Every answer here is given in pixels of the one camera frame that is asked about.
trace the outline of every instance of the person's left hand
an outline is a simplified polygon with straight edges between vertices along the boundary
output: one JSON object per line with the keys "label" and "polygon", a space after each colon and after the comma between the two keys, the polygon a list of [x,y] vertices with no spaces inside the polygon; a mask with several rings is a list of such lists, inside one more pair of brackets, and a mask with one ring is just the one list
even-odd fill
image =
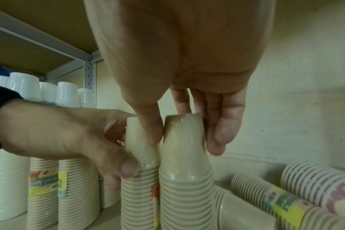
{"label": "person's left hand", "polygon": [[117,141],[124,141],[127,117],[120,110],[64,108],[15,99],[0,109],[0,144],[20,156],[50,160],[87,157],[113,188],[120,177],[138,172],[136,159]]}

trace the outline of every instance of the metal shelf frame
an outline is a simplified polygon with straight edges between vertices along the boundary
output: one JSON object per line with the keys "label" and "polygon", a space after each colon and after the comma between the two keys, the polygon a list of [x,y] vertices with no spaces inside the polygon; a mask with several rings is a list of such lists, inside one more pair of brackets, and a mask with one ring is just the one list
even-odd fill
{"label": "metal shelf frame", "polygon": [[94,98],[96,98],[96,62],[103,59],[99,50],[94,53],[87,53],[1,11],[0,31],[73,58],[73,61],[70,61],[69,63],[66,63],[47,73],[42,77],[43,80],[50,81],[77,69],[83,68],[84,87],[93,90]]}

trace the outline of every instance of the person's right hand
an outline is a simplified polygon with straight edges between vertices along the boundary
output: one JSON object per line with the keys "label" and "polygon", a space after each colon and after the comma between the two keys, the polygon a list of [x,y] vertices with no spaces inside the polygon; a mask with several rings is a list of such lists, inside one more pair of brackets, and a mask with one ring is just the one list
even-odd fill
{"label": "person's right hand", "polygon": [[275,0],[84,0],[107,66],[158,143],[158,100],[206,121],[207,149],[225,151],[240,129],[246,87],[270,36]]}
{"label": "person's right hand", "polygon": [[0,109],[0,144],[20,156],[50,160],[91,159],[112,189],[134,176],[138,162],[124,141],[127,118],[120,110],[64,108],[15,99]]}

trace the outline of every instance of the white plastic cup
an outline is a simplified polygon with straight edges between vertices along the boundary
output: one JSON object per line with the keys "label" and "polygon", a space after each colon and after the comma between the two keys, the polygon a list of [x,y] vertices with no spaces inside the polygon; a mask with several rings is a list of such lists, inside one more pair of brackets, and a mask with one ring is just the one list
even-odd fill
{"label": "white plastic cup", "polygon": [[55,104],[63,107],[80,107],[78,86],[69,82],[59,82]]}
{"label": "white plastic cup", "polygon": [[40,82],[40,91],[41,91],[41,101],[54,104],[56,101],[56,88],[55,84]]}
{"label": "white plastic cup", "polygon": [[96,100],[94,98],[93,90],[78,89],[78,95],[81,108],[96,108]]}
{"label": "white plastic cup", "polygon": [[19,93],[25,100],[41,100],[39,78],[33,75],[13,72],[9,76],[7,88]]}
{"label": "white plastic cup", "polygon": [[7,87],[8,80],[9,80],[9,77],[0,75],[0,86]]}

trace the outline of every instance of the wall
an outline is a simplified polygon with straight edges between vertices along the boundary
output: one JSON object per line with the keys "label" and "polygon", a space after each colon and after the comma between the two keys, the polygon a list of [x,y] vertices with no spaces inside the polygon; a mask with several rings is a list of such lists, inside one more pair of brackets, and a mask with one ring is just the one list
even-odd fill
{"label": "wall", "polygon": [[[217,180],[249,172],[277,184],[293,160],[345,170],[345,0],[281,0],[276,14],[241,131],[211,158]],[[175,113],[169,92],[159,106],[163,116]],[[132,112],[103,61],[97,107]]]}
{"label": "wall", "polygon": [[66,81],[70,83],[74,83],[78,86],[78,88],[84,88],[84,70],[83,68],[77,69],[73,72],[70,72],[64,76],[58,77],[52,81],[48,81],[52,84],[58,84],[60,81]]}

